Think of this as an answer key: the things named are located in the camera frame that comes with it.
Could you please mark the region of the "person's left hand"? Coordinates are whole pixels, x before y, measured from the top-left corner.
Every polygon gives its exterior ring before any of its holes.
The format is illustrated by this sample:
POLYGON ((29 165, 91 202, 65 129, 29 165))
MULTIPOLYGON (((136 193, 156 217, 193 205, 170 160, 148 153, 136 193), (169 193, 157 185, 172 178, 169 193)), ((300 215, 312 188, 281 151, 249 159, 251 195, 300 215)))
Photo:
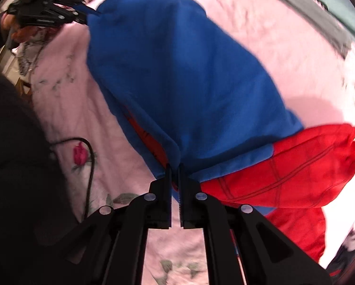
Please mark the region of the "person's left hand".
POLYGON ((6 12, 2 12, 0 14, 0 33, 3 36, 7 35, 10 40, 16 43, 24 43, 40 32, 54 35, 58 33, 59 30, 60 28, 45 28, 35 26, 26 26, 22 28, 14 15, 7 14, 6 12))

